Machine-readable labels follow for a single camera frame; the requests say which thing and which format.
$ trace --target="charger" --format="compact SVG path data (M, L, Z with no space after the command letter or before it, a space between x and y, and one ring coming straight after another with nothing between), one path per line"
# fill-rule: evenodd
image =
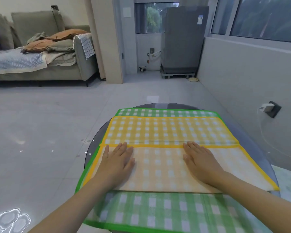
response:
M267 103L267 104L262 104L262 106L259 108L262 112L270 112L274 108L274 104Z

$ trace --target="glass tabletop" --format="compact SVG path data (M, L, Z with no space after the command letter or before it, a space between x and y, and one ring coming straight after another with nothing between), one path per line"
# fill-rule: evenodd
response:
M153 104L145 104L136 106L135 108L151 108L151 109L184 109L184 110L198 110L197 107L183 104L175 104L175 103L153 103ZM223 118L226 126L234 135L234 137L239 141L240 145L248 152L248 154L252 157L252 159L262 168L262 170L278 185L278 181L275 175L275 172L267 160L264 152L260 147L248 136L244 130L235 123L235 121L231 121L230 119ZM86 153L85 164L89 162L92 157L92 154L95 153L95 150L99 146L101 140L103 139L107 128L109 126L109 122L106 122L101 129L97 132L95 137L92 139L91 144ZM274 195L280 196L279 191L272 191Z

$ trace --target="white checkered towel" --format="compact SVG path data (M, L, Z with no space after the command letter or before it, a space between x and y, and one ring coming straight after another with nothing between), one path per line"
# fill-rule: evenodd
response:
M81 40L86 60L95 54L95 50L91 41L91 36L92 35L90 33L83 33L75 36L75 38L79 38Z

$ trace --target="person's right hand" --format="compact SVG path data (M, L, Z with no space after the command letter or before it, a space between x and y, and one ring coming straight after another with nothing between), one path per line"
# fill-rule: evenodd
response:
M226 174L209 149L195 142L183 143L186 154L183 155L191 174L198 180L216 187Z

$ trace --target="label sticker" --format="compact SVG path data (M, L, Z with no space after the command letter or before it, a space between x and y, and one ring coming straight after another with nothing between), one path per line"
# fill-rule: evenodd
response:
M199 15L197 24L202 24L202 22L203 22L203 15Z

